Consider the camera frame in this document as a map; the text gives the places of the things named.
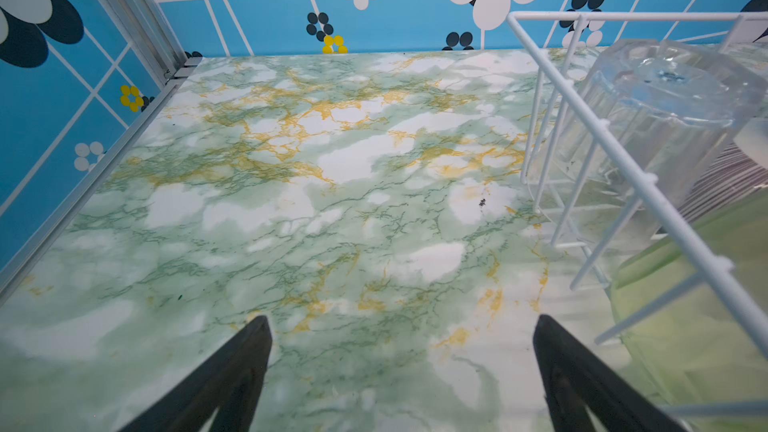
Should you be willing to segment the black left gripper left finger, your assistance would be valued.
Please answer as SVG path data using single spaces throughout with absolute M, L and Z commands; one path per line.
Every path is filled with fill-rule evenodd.
M 268 318 L 255 317 L 125 431 L 247 431 L 272 347 Z

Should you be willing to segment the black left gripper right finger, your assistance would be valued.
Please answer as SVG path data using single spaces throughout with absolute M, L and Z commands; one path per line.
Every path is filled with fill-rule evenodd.
M 538 317 L 533 349 L 556 431 L 593 431 L 593 418 L 607 431 L 683 429 L 551 316 Z

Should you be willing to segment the green glass tumbler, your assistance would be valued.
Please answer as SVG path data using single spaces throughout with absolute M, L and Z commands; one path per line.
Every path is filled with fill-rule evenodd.
M 767 193 L 761 191 L 695 222 L 710 249 L 735 265 L 733 276 L 767 306 Z M 625 261 L 614 275 L 615 320 L 638 311 L 691 277 L 693 265 L 662 239 Z M 633 361 L 670 405 L 764 400 L 767 360 L 712 289 L 702 285 L 628 329 Z

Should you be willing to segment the clear glass tumbler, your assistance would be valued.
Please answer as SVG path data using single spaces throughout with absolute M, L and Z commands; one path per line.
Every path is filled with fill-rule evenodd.
M 578 92 L 679 207 L 727 140 L 765 112 L 767 75 L 709 47 L 627 39 L 597 56 Z M 540 205 L 552 208 L 560 243 L 595 247 L 634 195 L 572 107 L 530 172 L 533 179 L 547 176 Z

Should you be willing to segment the striped ceramic bowl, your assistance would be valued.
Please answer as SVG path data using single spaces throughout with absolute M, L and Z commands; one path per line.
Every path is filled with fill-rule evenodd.
M 679 212 L 695 222 L 767 188 L 767 119 L 754 118 L 694 184 Z

